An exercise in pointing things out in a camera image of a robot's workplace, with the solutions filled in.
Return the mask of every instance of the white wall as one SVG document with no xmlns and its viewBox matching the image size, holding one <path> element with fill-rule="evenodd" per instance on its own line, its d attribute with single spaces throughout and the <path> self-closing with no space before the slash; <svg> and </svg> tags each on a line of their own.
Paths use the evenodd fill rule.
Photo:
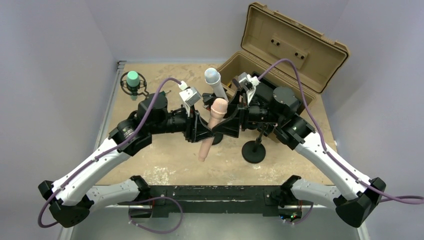
<svg viewBox="0 0 424 240">
<path fill-rule="evenodd" d="M 253 0 L 86 0 L 115 58 L 223 62 L 240 49 Z M 348 0 L 262 0 L 330 33 Z"/>
<path fill-rule="evenodd" d="M 0 46 L 0 239 L 56 239 L 37 186 L 93 150 L 115 61 L 84 0 L 3 0 Z"/>
<path fill-rule="evenodd" d="M 386 192 L 423 195 L 424 2 L 349 1 L 330 37 L 351 50 L 324 92 L 342 156 Z M 373 240 L 424 239 L 423 205 L 387 202 L 368 218 Z"/>
</svg>

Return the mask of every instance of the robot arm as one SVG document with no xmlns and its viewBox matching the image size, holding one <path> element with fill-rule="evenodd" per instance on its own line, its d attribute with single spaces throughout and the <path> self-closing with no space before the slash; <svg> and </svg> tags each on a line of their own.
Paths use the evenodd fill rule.
<svg viewBox="0 0 424 240">
<path fill-rule="evenodd" d="M 194 103 L 201 98 L 198 91 L 194 87 L 187 88 L 180 93 L 180 96 L 183 101 L 182 108 L 168 112 L 167 98 L 159 95 L 141 130 L 126 145 L 96 159 L 100 153 L 117 147 L 134 133 L 151 104 L 153 95 L 149 95 L 139 103 L 138 109 L 126 120 L 121 121 L 99 148 L 79 166 L 56 181 L 46 180 L 38 186 L 46 200 L 59 190 L 49 202 L 49 210 L 58 223 L 69 228 L 84 220 L 90 213 L 106 206 L 147 199 L 150 196 L 150 187 L 140 176 L 133 176 L 115 185 L 94 185 L 113 168 L 150 145 L 153 134 L 182 132 L 185 139 L 193 143 L 213 137 L 207 122 L 194 108 Z M 60 189 L 76 172 L 77 175 Z"/>
<path fill-rule="evenodd" d="M 321 146 L 320 135 L 298 114 L 301 102 L 288 87 L 276 87 L 269 94 L 261 95 L 256 89 L 254 77 L 244 73 L 239 77 L 240 83 L 228 105 L 225 120 L 216 125 L 212 131 L 231 137 L 239 136 L 239 129 L 257 124 L 273 126 L 272 132 L 277 139 L 311 161 L 323 172 L 335 186 L 308 182 L 299 176 L 292 176 L 281 186 L 282 200 L 311 201 L 315 204 L 335 209 L 339 217 L 353 227 L 359 227 L 372 210 L 379 204 L 381 195 L 368 189 L 358 180 L 349 175 L 341 166 L 354 173 L 361 181 L 369 183 L 374 188 L 384 192 L 386 184 L 380 178 L 370 179 L 369 176 L 355 169 L 333 149 L 326 145 L 328 152 Z M 249 91 L 256 92 L 259 104 L 252 104 Z M 330 158 L 334 156 L 339 164 Z"/>
</svg>

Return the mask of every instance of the white cable clip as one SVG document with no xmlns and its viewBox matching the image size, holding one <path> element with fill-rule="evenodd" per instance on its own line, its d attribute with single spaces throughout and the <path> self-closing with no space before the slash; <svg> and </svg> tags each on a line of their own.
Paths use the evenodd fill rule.
<svg viewBox="0 0 424 240">
<path fill-rule="evenodd" d="M 178 85 L 179 89 L 181 89 L 182 91 L 186 90 L 189 86 L 187 85 L 187 83 L 185 81 L 181 81 L 181 84 Z"/>
</svg>

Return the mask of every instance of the green microphone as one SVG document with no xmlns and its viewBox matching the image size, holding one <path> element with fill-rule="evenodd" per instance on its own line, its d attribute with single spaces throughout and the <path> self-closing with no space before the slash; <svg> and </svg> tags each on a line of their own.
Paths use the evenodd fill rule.
<svg viewBox="0 0 424 240">
<path fill-rule="evenodd" d="M 136 71 L 129 71 L 126 75 L 126 86 L 131 92 L 131 99 L 137 100 L 137 92 L 140 89 L 140 76 Z"/>
</svg>

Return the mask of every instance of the white microphone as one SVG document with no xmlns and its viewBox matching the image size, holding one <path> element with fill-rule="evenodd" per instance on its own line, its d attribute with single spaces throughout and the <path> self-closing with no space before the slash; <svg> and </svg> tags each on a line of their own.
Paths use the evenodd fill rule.
<svg viewBox="0 0 424 240">
<path fill-rule="evenodd" d="M 227 113 L 228 101 L 217 98 L 213 101 L 212 106 L 210 107 L 210 119 L 207 127 L 212 129 L 217 124 L 221 122 L 225 114 Z M 210 137 L 201 142 L 200 150 L 198 153 L 198 160 L 204 162 L 208 156 L 209 150 L 211 149 L 214 138 Z"/>
<path fill-rule="evenodd" d="M 221 74 L 213 67 L 210 67 L 204 71 L 204 80 L 213 88 L 213 93 L 218 98 L 223 98 L 228 102 L 228 97 L 221 85 Z"/>
</svg>

